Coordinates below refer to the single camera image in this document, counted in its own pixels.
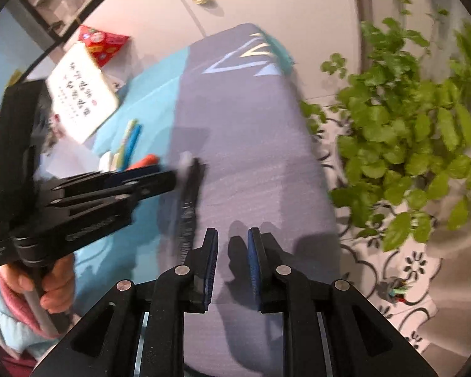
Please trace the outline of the person's left hand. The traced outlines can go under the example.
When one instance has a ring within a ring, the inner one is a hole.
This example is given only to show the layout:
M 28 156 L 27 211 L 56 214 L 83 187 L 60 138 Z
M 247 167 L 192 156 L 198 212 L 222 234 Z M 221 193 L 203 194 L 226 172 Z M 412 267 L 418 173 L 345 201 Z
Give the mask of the person's left hand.
M 55 262 L 51 271 L 42 278 L 41 307 L 51 314 L 68 311 L 74 302 L 74 254 Z M 34 281 L 15 264 L 0 266 L 0 277 L 15 293 L 24 294 L 35 288 Z

